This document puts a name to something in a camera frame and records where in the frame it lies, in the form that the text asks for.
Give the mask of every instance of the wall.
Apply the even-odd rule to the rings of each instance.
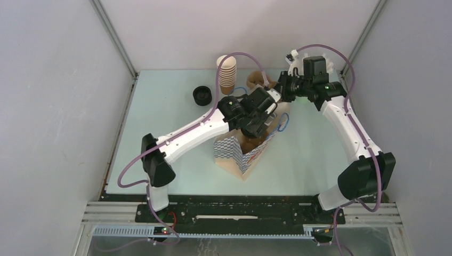
[[[388,194],[415,255],[450,250],[452,2],[389,1],[356,62],[360,120],[397,159]]]
[[[378,0],[102,1],[134,67],[216,68],[247,52],[266,68],[285,68],[291,50],[320,43],[350,54]],[[326,52],[337,68],[340,57]],[[256,64],[239,57],[239,68]]]
[[[88,0],[0,3],[1,255],[69,255],[132,79]]]

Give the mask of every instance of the checkered paper bag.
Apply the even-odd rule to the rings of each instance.
[[[240,130],[217,136],[213,145],[215,163],[238,178],[246,180],[262,157],[270,140],[286,128],[289,121],[289,110],[288,103],[278,103],[278,108],[275,110],[277,117],[267,129],[267,138],[246,154],[242,153],[240,147],[245,140],[245,136]]]

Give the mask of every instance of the stack of paper cups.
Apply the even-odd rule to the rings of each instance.
[[[216,66],[220,65],[220,62],[226,57],[223,55],[216,60]],[[224,95],[228,95],[236,86],[237,79],[237,61],[234,57],[227,58],[220,69],[219,84],[221,92]]]

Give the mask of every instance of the black lid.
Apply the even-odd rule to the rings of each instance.
[[[196,104],[200,106],[207,106],[212,102],[211,89],[207,86],[196,87],[193,91],[193,98]]]

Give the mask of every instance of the table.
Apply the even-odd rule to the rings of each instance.
[[[238,70],[237,84],[246,87],[253,70]],[[277,80],[281,70],[266,70]],[[141,150],[141,138],[168,134],[198,118],[212,107],[195,104],[192,92],[200,85],[214,94],[216,70],[145,70],[139,74],[119,146],[109,172],[107,194],[145,194],[145,185],[119,188],[122,169]],[[330,81],[338,81],[336,73]],[[276,134],[246,181],[214,163],[213,139],[192,149],[174,164],[176,178],[169,194],[194,195],[314,195],[337,183],[348,166],[345,152],[332,125],[312,103],[293,102],[290,123]],[[141,161],[133,165],[123,183],[145,179]]]

